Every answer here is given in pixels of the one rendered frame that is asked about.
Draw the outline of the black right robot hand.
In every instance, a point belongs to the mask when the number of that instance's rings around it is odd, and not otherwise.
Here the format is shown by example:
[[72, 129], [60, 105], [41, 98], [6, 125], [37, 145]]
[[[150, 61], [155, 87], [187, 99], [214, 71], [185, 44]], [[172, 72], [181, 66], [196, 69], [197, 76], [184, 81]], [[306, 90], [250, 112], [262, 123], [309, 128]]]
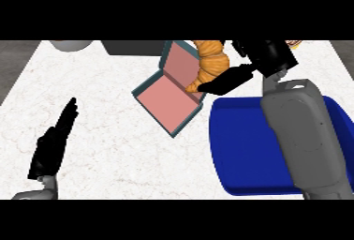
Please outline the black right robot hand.
[[250, 64], [230, 67], [211, 82], [197, 86], [199, 92], [222, 96], [253, 77], [255, 70], [268, 78], [298, 64], [284, 40], [234, 40], [231, 46]]

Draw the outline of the open pink teal box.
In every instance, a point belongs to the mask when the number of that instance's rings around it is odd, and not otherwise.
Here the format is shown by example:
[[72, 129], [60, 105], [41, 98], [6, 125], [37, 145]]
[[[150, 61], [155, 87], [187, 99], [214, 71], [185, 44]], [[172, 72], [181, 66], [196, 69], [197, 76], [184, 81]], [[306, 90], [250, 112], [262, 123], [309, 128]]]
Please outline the open pink teal box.
[[203, 107], [206, 94], [185, 92], [197, 71], [196, 49], [183, 40], [168, 40], [159, 70], [131, 92], [171, 138], [177, 136]]

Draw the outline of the pale grey round pot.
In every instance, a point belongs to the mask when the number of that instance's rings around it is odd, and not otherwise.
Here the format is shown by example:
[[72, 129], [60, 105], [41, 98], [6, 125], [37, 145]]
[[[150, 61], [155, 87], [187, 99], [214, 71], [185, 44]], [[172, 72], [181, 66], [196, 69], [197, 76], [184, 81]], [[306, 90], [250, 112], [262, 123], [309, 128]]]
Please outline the pale grey round pot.
[[62, 52], [76, 52], [82, 50], [91, 43], [91, 40], [51, 40], [54, 48]]

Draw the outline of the dark grey rectangular block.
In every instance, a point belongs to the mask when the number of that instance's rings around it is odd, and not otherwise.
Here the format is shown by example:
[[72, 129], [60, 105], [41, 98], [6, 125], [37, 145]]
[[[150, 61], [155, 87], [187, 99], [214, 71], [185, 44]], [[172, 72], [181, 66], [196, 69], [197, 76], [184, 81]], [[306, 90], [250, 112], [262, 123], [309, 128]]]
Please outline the dark grey rectangular block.
[[162, 40], [103, 40], [109, 55], [159, 56], [165, 42]]

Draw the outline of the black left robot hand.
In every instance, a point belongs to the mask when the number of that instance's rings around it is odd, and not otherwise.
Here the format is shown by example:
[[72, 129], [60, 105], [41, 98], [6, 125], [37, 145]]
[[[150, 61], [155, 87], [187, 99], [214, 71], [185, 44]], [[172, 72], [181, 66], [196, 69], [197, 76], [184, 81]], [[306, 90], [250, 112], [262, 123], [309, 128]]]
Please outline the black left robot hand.
[[76, 99], [72, 97], [53, 127], [37, 139], [28, 178], [56, 175], [63, 159], [66, 140], [78, 117]]

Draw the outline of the golden brown croissant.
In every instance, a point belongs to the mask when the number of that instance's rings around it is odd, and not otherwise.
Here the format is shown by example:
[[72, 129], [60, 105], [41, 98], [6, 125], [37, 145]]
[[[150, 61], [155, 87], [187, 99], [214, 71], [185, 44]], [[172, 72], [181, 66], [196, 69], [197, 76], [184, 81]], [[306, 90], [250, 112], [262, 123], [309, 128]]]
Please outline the golden brown croissant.
[[230, 68], [230, 58], [224, 54], [219, 40], [193, 40], [199, 55], [199, 71], [193, 82], [185, 87], [188, 93], [197, 92], [202, 83], [211, 82]]

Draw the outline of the blue plastic tray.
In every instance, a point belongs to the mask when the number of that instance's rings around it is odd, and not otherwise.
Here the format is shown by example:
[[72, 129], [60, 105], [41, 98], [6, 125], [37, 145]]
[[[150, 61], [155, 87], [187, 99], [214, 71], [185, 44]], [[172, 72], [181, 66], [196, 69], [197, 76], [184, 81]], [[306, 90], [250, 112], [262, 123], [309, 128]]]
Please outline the blue plastic tray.
[[[354, 119], [336, 101], [323, 99], [354, 189]], [[209, 151], [221, 186], [231, 195], [298, 194], [268, 128], [258, 97], [221, 97], [209, 112]]]

